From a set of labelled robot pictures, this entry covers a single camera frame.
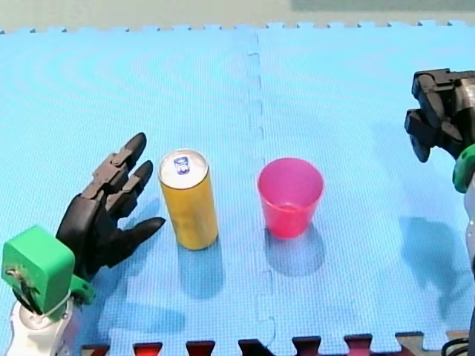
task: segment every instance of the pink plastic cup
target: pink plastic cup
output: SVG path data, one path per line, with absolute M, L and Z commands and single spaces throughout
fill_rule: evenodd
M 281 158 L 261 171 L 258 190 L 267 229 L 292 238 L 308 228 L 324 190 L 320 172 L 298 158 Z

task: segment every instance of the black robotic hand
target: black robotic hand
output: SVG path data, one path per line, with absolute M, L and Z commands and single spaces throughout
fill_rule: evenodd
M 416 72 L 412 94 L 420 109 L 408 110 L 405 129 L 421 162 L 440 147 L 454 159 L 475 143 L 475 71 Z
M 162 217 L 155 217 L 130 230 L 117 228 L 117 221 L 137 206 L 152 174 L 153 165 L 147 161 L 128 176 L 145 146 L 145 134 L 139 133 L 119 153 L 109 155 L 62 218 L 56 238 L 74 253 L 74 274 L 84 280 L 91 281 L 101 267 L 113 267 L 131 256 L 165 223 Z

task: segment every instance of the can lid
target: can lid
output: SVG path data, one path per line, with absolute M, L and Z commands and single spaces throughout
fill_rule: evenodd
M 162 158 L 158 176 L 170 188 L 187 189 L 200 183 L 208 173 L 208 163 L 198 152 L 182 149 Z

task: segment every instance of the yellow can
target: yellow can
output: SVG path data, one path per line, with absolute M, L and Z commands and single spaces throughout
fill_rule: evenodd
M 190 250 L 212 245 L 218 229 L 205 158 L 187 149 L 173 151 L 162 158 L 158 175 L 178 243 Z

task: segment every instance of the blue foam mat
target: blue foam mat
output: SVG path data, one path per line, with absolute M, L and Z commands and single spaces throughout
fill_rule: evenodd
M 467 219 L 451 185 L 453 160 L 422 165 L 403 122 L 416 107 L 413 72 L 472 69 L 474 29 L 436 26 L 142 32 L 84 29 L 0 36 L 0 239 L 32 224 L 54 232 L 71 197 L 130 136 L 143 159 L 180 147 L 210 161 L 219 243 L 190 253 L 171 224 L 127 262 L 102 270 L 85 310 L 82 344 L 129 355 L 134 343 L 213 340 L 235 355 L 257 338 L 292 355 L 293 337 L 321 336 L 322 354 L 343 337 L 372 334 L 397 351 L 397 332 L 424 332 L 438 349 L 466 329 L 473 286 Z M 277 243 L 264 233 L 255 180 L 265 162 L 299 156 L 324 174 L 312 229 Z M 168 217 L 157 176 L 121 226 Z M 13 304 L 0 285 L 0 349 Z

